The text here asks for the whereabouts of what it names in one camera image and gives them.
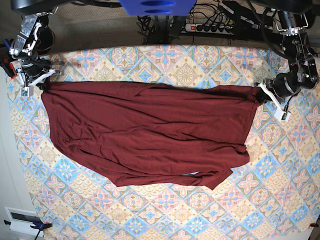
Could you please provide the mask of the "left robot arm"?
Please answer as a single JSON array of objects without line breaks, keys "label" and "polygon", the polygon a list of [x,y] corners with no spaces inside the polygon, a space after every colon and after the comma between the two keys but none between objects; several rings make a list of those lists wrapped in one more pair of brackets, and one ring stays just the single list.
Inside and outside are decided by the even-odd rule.
[{"label": "left robot arm", "polygon": [[[287,59],[289,66],[289,72],[256,83],[261,89],[261,102],[274,102],[279,106],[286,98],[297,96],[303,89],[314,89],[320,78],[306,29],[314,19],[307,13],[312,13],[315,4],[311,0],[249,0],[247,4],[261,24],[265,43],[278,56]],[[267,37],[265,26],[270,22],[267,14],[271,11],[278,16],[274,23],[283,36],[281,49]]]}]

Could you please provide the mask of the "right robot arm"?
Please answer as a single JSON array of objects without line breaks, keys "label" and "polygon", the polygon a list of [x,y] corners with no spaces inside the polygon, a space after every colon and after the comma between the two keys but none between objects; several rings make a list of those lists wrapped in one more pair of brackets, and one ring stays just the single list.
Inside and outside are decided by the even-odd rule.
[{"label": "right robot arm", "polygon": [[61,74],[50,60],[42,58],[55,42],[49,28],[49,15],[56,13],[63,0],[12,0],[11,9],[22,16],[19,34],[13,41],[5,41],[8,53],[20,67],[14,72],[20,80],[20,95],[31,97],[34,87],[45,91],[51,76]]}]

